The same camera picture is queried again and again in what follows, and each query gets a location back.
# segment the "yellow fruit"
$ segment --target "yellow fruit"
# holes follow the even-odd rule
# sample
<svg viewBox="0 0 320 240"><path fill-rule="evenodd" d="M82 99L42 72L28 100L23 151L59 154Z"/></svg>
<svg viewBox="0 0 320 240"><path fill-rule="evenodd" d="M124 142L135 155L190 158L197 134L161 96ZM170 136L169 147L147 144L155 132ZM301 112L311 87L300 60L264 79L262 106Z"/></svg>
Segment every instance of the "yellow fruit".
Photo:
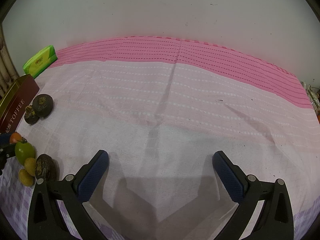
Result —
<svg viewBox="0 0 320 240"><path fill-rule="evenodd" d="M27 158L24 161L24 168L31 175L36 175L36 159L35 158Z"/></svg>
<svg viewBox="0 0 320 240"><path fill-rule="evenodd" d="M24 186L31 187L33 185L34 178L25 169L21 169L19 171L19 180Z"/></svg>

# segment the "brown round fruit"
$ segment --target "brown round fruit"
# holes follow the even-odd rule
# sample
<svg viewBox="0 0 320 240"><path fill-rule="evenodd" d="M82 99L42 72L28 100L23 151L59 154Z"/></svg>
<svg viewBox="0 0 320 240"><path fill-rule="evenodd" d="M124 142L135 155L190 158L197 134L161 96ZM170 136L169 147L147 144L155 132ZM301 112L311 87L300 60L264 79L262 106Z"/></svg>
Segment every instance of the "brown round fruit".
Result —
<svg viewBox="0 0 320 240"><path fill-rule="evenodd" d="M35 158L27 158L24 161L24 168L31 176L34 177L36 175L36 159Z"/></svg>
<svg viewBox="0 0 320 240"><path fill-rule="evenodd" d="M33 110L32 106L27 106L26 107L26 113L24 114L24 120L28 124L35 124L39 120L39 116L36 115L36 113Z"/></svg>
<svg viewBox="0 0 320 240"><path fill-rule="evenodd" d="M47 117L53 109L53 99L47 94L38 95L33 99L32 107L37 116Z"/></svg>
<svg viewBox="0 0 320 240"><path fill-rule="evenodd" d="M34 182L34 178L25 169L19 171L19 180L26 187L31 187Z"/></svg>
<svg viewBox="0 0 320 240"><path fill-rule="evenodd" d="M53 159L47 154L41 154L36 161L36 178L55 181L56 177L57 171Z"/></svg>

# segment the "green tissue pack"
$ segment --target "green tissue pack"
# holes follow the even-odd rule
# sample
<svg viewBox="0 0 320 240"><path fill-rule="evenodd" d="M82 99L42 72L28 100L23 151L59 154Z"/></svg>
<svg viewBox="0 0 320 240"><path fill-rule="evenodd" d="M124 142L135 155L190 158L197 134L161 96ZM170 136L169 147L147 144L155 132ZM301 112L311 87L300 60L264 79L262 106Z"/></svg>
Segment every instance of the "green tissue pack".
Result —
<svg viewBox="0 0 320 240"><path fill-rule="evenodd" d="M29 59L23 65L23 70L26 74L31 74L33 78L36 78L57 59L54 47L49 45Z"/></svg>

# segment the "green fruit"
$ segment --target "green fruit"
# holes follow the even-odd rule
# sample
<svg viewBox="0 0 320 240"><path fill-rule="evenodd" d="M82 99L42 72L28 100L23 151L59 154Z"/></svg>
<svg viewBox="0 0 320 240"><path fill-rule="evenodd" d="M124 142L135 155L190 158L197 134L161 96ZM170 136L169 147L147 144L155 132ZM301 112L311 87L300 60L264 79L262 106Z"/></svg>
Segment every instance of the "green fruit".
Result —
<svg viewBox="0 0 320 240"><path fill-rule="evenodd" d="M19 171L19 180L26 187L31 187L34 182L34 178L25 169Z"/></svg>
<svg viewBox="0 0 320 240"><path fill-rule="evenodd" d="M27 158L24 162L24 168L33 177L36 176L36 159Z"/></svg>
<svg viewBox="0 0 320 240"><path fill-rule="evenodd" d="M24 165L24 162L27 158L35 158L36 157L36 150L28 143L26 139L23 138L22 141L17 142L14 148L14 152L18 161Z"/></svg>

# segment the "orange fruit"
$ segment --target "orange fruit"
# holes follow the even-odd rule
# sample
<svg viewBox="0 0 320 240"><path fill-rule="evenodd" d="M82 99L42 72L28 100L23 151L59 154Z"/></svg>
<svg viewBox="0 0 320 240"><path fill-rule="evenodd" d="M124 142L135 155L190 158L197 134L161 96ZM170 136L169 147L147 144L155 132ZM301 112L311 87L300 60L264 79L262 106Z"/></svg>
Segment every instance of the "orange fruit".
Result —
<svg viewBox="0 0 320 240"><path fill-rule="evenodd" d="M14 132L9 139L10 144L22 141L22 136L18 132Z"/></svg>

